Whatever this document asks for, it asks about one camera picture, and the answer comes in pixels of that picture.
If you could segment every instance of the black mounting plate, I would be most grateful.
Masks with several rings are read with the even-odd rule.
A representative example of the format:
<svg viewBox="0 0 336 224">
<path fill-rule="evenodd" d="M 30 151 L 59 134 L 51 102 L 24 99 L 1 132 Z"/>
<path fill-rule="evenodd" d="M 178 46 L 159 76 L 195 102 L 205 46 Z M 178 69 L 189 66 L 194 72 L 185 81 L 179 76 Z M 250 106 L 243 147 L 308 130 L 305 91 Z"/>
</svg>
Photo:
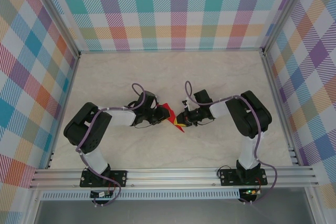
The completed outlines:
<svg viewBox="0 0 336 224">
<path fill-rule="evenodd" d="M 127 181 L 127 171 L 126 170 L 111 170 L 109 177 L 115 180 L 116 182 L 118 182 L 121 187 L 126 186 L 126 181 Z M 106 187 L 108 188 L 108 184 L 109 183 L 107 183 L 107 185 L 103 185 L 102 179 L 97 179 L 96 175 L 92 174 L 87 169 L 84 169 L 81 175 L 79 187 Z"/>
<path fill-rule="evenodd" d="M 268 184 L 264 169 L 259 169 L 256 176 L 244 184 L 240 181 L 236 173 L 236 169 L 221 169 L 219 170 L 219 177 L 221 178 L 221 186 L 259 186 L 259 181 L 256 178 L 260 179 L 262 186 L 266 186 Z"/>
</svg>

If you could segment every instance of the plaid backdrop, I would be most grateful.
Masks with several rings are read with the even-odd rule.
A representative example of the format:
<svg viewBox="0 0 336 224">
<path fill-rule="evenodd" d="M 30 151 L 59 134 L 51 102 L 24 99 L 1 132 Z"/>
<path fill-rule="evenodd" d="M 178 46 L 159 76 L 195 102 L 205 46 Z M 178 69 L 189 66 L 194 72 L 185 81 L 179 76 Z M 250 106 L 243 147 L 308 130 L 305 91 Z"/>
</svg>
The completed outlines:
<svg viewBox="0 0 336 224">
<path fill-rule="evenodd" d="M 276 0 L 54 2 L 78 46 L 91 51 L 259 48 L 271 10 L 283 6 L 281 0 L 278 6 Z"/>
<path fill-rule="evenodd" d="M 300 154 L 314 167 L 328 209 L 336 209 L 335 21 L 336 0 L 299 0 L 270 51 Z"/>
<path fill-rule="evenodd" d="M 270 34 L 272 33 L 275 24 L 278 22 L 281 14 L 282 14 L 282 11 L 283 11 L 284 7 L 286 6 L 287 2 L 288 2 L 288 0 L 282 0 L 281 1 L 281 4 L 279 5 L 279 7 L 278 7 L 278 9 L 277 9 L 277 11 L 274 15 L 274 17 L 272 19 L 272 22 L 271 22 L 270 26 L 268 27 L 266 35 L 265 35 L 264 39 L 262 40 L 262 43 L 261 43 L 262 48 L 265 47 L 265 44 L 266 44 Z"/>
<path fill-rule="evenodd" d="M 0 223 L 44 168 L 75 57 L 40 0 L 0 0 Z"/>
</svg>

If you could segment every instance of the marble floor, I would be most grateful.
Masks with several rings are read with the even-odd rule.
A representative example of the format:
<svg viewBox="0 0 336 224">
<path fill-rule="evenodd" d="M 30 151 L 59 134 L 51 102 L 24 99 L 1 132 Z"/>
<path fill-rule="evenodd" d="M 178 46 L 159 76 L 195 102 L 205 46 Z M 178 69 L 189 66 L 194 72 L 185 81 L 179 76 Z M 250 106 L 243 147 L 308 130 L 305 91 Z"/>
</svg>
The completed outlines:
<svg viewBox="0 0 336 224">
<path fill-rule="evenodd" d="M 86 102 L 127 105 L 138 99 L 131 88 L 138 82 L 179 114 L 186 80 L 194 92 L 206 89 L 213 100 L 251 90 L 273 117 L 260 146 L 260 159 L 276 166 L 291 165 L 258 52 L 131 52 L 82 55 L 51 168 L 83 168 L 63 130 Z M 230 115 L 184 130 L 167 120 L 144 129 L 108 127 L 100 148 L 112 168 L 235 166 L 242 136 Z"/>
</svg>

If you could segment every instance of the metal frame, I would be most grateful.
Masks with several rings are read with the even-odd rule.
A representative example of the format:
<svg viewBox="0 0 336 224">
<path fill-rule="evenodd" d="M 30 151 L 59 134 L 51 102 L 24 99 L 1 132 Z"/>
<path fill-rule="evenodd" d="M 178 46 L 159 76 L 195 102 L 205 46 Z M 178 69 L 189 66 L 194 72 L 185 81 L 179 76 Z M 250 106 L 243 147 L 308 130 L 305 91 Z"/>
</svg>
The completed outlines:
<svg viewBox="0 0 336 224">
<path fill-rule="evenodd" d="M 56 27 L 67 43 L 71 52 L 76 55 L 77 58 L 80 57 L 80 50 L 78 49 L 72 35 L 69 32 L 69 29 L 65 25 L 63 19 L 61 18 L 60 13 L 57 11 L 56 6 L 53 3 L 53 0 L 41 0 L 45 9 L 48 11 L 51 19 L 54 21 Z"/>
<path fill-rule="evenodd" d="M 140 52 L 235 52 L 235 51 L 258 51 L 259 48 L 246 47 L 246 48 L 225 48 L 225 49 L 153 49 L 153 50 L 134 50 L 134 51 L 115 51 L 115 50 L 105 50 L 105 51 L 82 51 L 82 55 L 87 54 L 122 54 L 127 53 L 140 53 Z"/>
<path fill-rule="evenodd" d="M 272 45 L 275 43 L 288 17 L 291 15 L 293 9 L 295 8 L 297 2 L 298 0 L 288 0 L 287 4 L 282 10 L 279 20 L 275 24 L 270 36 L 268 37 L 268 40 L 265 43 L 265 52 L 268 52 Z"/>
<path fill-rule="evenodd" d="M 61 114 L 60 114 L 60 117 L 59 117 L 59 123 L 58 123 L 57 129 L 56 129 L 56 134 L 55 134 L 53 142 L 51 144 L 51 148 L 50 148 L 50 150 L 48 151 L 48 154 L 47 154 L 49 159 L 47 159 L 46 162 L 44 163 L 45 168 L 49 168 L 50 167 L 50 162 L 53 160 L 52 156 L 55 153 L 55 149 L 56 149 L 56 145 L 57 145 L 57 139 L 58 139 L 59 133 L 61 131 L 61 126 L 62 126 L 62 122 L 63 122 L 64 116 L 65 116 L 65 111 L 66 111 L 66 108 L 67 108 L 67 105 L 68 105 L 68 102 L 69 102 L 71 90 L 72 90 L 72 87 L 74 86 L 73 83 L 75 81 L 75 77 L 76 77 L 76 74 L 77 74 L 79 61 L 80 61 L 80 55 L 76 60 L 75 67 L 73 68 L 73 73 L 72 73 L 72 78 L 71 78 L 70 85 L 69 85 L 69 90 L 66 94 L 64 106 L 61 110 Z"/>
<path fill-rule="evenodd" d="M 267 52 L 275 43 L 280 31 L 282 30 L 287 18 L 291 14 L 295 4 L 298 0 L 289 0 L 287 5 L 282 11 L 282 16 L 278 20 L 276 26 L 274 27 L 268 41 L 266 42 L 264 52 L 257 48 L 244 48 L 244 49 L 224 49 L 224 50 L 184 50 L 184 51 L 258 51 L 261 55 L 262 64 L 270 85 L 272 96 L 277 108 L 277 112 L 280 117 L 281 126 L 285 134 L 286 141 L 289 147 L 289 153 L 294 166 L 288 167 L 277 167 L 279 172 L 278 182 L 276 184 L 277 188 L 281 187 L 304 187 L 306 189 L 307 198 L 313 216 L 316 223 L 325 224 L 325 218 L 323 216 L 322 208 L 317 197 L 318 180 L 314 174 L 312 167 L 310 166 L 299 166 L 302 164 L 302 159 L 297 152 L 297 146 L 292 137 L 291 128 L 289 126 L 288 120 L 286 118 L 285 110 L 280 99 L 279 91 L 276 87 L 274 76 L 267 59 Z M 80 52 L 77 48 L 75 41 L 73 40 L 68 28 L 64 24 L 60 14 L 58 13 L 52 0 L 42 0 L 44 6 L 48 10 L 51 18 L 55 22 L 57 28 L 60 30 L 62 36 L 64 37 L 70 50 L 78 57 L 76 66 L 73 72 L 71 84 L 66 97 L 66 102 L 64 110 L 61 114 L 61 120 L 64 117 L 64 111 L 69 99 L 73 81 L 75 79 Z M 135 52 L 149 52 L 151 50 L 139 50 Z M 171 51 L 181 51 L 181 50 L 152 50 L 155 52 L 171 52 Z M 115 51 L 82 51 L 82 54 L 108 54 L 115 53 Z M 52 155 L 56 147 L 56 141 L 53 142 L 51 147 Z M 237 190 L 239 188 L 244 188 L 245 186 L 230 186 L 222 187 L 220 185 L 219 178 L 216 177 L 217 168 L 166 168 L 166 169 L 127 169 L 128 170 L 128 180 L 127 186 L 123 188 L 123 192 L 139 192 L 139 191 L 177 191 L 182 192 L 186 190 L 199 190 L 199 191 L 225 191 L 225 190 Z M 270 187 L 274 181 L 274 172 L 272 169 L 266 167 L 266 174 L 268 177 L 268 186 Z M 24 223 L 34 223 L 35 217 L 37 215 L 39 203 L 41 200 L 46 200 L 46 192 L 68 192 L 68 193 L 79 193 L 88 192 L 92 189 L 102 189 L 102 188 L 83 188 L 79 187 L 79 181 L 81 179 L 80 169 L 40 169 L 36 170 L 36 174 L 31 183 L 29 191 L 30 204 L 26 216 L 24 217 Z M 62 199 L 76 200 L 70 196 L 71 194 L 66 194 Z"/>
<path fill-rule="evenodd" d="M 126 169 L 127 184 L 122 190 L 133 189 L 209 189 L 250 188 L 251 186 L 227 186 L 220 184 L 217 168 L 154 168 Z M 265 167 L 268 185 L 274 181 L 272 168 Z M 276 187 L 315 187 L 317 178 L 310 166 L 279 166 Z M 83 190 L 79 187 L 82 169 L 36 170 L 30 187 L 34 190 Z"/>
</svg>

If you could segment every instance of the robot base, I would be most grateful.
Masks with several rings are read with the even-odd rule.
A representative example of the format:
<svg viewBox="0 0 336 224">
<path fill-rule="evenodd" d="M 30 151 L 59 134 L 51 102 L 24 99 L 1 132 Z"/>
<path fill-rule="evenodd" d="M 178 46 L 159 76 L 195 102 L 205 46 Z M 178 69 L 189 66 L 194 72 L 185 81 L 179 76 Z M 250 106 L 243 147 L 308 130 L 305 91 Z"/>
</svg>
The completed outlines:
<svg viewBox="0 0 336 224">
<path fill-rule="evenodd" d="M 120 184 L 121 187 L 126 186 L 127 181 L 127 171 L 126 170 L 110 170 L 106 173 L 106 171 L 102 174 L 105 177 L 109 177 Z M 81 175 L 81 180 L 79 183 L 80 187 L 109 187 L 109 182 L 105 179 L 102 179 L 91 171 L 84 169 Z"/>
<path fill-rule="evenodd" d="M 259 186 L 257 178 L 260 180 L 260 185 L 266 186 L 268 184 L 264 169 L 259 169 L 254 177 L 247 179 L 245 183 L 242 183 L 237 175 L 237 169 L 221 169 L 219 170 L 219 177 L 221 178 L 221 186 Z"/>
</svg>

